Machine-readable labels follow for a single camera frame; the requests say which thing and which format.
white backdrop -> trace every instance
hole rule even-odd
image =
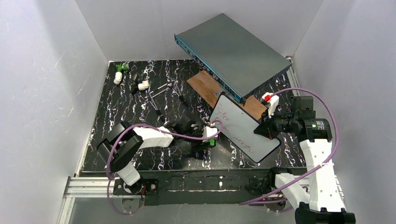
[[[56,223],[108,62],[74,1],[0,1],[0,223]]]
[[[334,169],[357,223],[395,223],[395,22],[394,0],[325,0],[294,57],[301,87],[336,118]]]
[[[283,56],[293,55],[323,0],[76,0],[106,58],[185,59],[174,34],[225,13]]]

floor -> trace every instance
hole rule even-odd
[[[122,83],[113,83],[117,71],[116,64],[128,63],[130,71],[125,72]],[[160,106],[166,122],[176,120],[184,113],[192,113],[198,118],[208,120],[211,114],[209,105],[187,84],[187,80],[200,71],[199,65],[193,60],[168,60],[168,61],[140,61],[140,62],[114,62],[110,63],[107,77],[103,86],[96,118],[92,127],[82,173],[105,175],[105,163],[96,154],[96,145],[109,132],[114,125],[121,121],[130,124],[147,123],[153,126],[162,126],[163,123],[155,113],[154,108],[148,103],[148,92],[141,91],[131,94],[131,76],[139,74],[142,79],[150,82],[151,89],[177,80],[178,86],[190,107],[185,107],[172,91],[155,98]],[[286,75],[278,79],[269,80],[262,89],[255,90],[259,98],[263,93],[274,92],[290,87]],[[280,105],[288,107],[290,102],[286,92],[280,96]],[[238,168],[269,168],[274,166],[300,167],[305,166],[301,149],[296,144],[296,139],[289,134],[281,134],[281,146],[261,163],[254,163],[236,148],[224,135],[220,135],[214,148],[207,148],[200,152],[192,152],[191,146],[183,142],[171,148],[151,148],[139,151],[133,158],[133,163],[138,170],[203,170],[203,169],[238,169]]]
[[[137,201],[111,199],[119,210],[134,210]],[[132,216],[122,216],[110,209],[106,198],[77,198],[70,224],[172,223],[172,224],[295,224],[294,212],[276,214],[265,207],[237,204],[168,204],[144,206]]]

red button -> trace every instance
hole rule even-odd
[[[265,100],[266,102],[268,102],[270,99],[271,99],[271,96],[270,96],[270,95],[267,95],[267,96],[264,97],[264,100]]]

black table surface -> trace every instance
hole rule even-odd
[[[131,69],[124,72],[121,84],[116,85],[113,82],[117,71],[115,66],[124,63],[128,63]],[[187,83],[187,80],[199,71],[199,65],[193,60],[110,63],[81,172],[105,175],[105,162],[97,156],[96,146],[104,135],[121,121],[128,121],[131,125],[146,123],[157,127],[163,126],[163,122],[158,118],[154,108],[148,102],[148,92],[170,80],[177,81],[179,89],[190,106],[185,107],[172,90],[156,97],[155,101],[161,108],[166,122],[177,120],[184,113],[192,113],[197,118],[207,121],[211,115],[212,108]],[[132,95],[131,76],[136,73],[142,80],[150,82],[150,88]],[[288,87],[290,87],[290,83],[285,74],[277,79],[268,80],[263,88],[255,90],[254,96],[259,98],[265,92],[275,92]],[[291,95],[291,91],[281,94],[279,104],[284,106],[284,108],[288,108],[290,102],[287,96]],[[293,135],[286,133],[280,134],[279,139],[282,142],[281,146],[260,163],[250,160],[222,134],[213,148],[192,152],[191,145],[187,142],[182,142],[170,148],[156,147],[139,150],[132,162],[138,170],[203,170],[305,166],[304,157],[297,144],[297,139]]]

wooden plank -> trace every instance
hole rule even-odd
[[[187,83],[209,104],[210,107],[214,108],[218,99],[215,93],[219,91],[221,87],[206,71],[200,71],[198,74],[188,79]],[[239,105],[256,120],[259,120],[261,114],[267,109],[254,96],[250,96],[246,100],[244,106],[241,104]]]

